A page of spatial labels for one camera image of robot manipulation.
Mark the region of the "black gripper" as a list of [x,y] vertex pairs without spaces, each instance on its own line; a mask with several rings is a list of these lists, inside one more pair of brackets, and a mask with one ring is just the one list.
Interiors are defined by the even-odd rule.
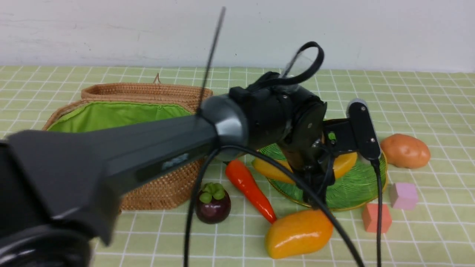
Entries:
[[327,204],[327,188],[336,181],[336,158],[357,149],[349,119],[298,119],[282,140],[282,152],[292,171]]

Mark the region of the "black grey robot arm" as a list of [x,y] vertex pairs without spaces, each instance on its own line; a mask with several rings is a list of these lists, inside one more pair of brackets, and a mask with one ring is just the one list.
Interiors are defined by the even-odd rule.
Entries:
[[326,103],[311,74],[275,72],[207,98],[191,116],[84,133],[26,130],[1,141],[1,266],[88,267],[89,241],[108,245],[123,196],[207,156],[229,162],[277,143],[293,180],[323,207]]

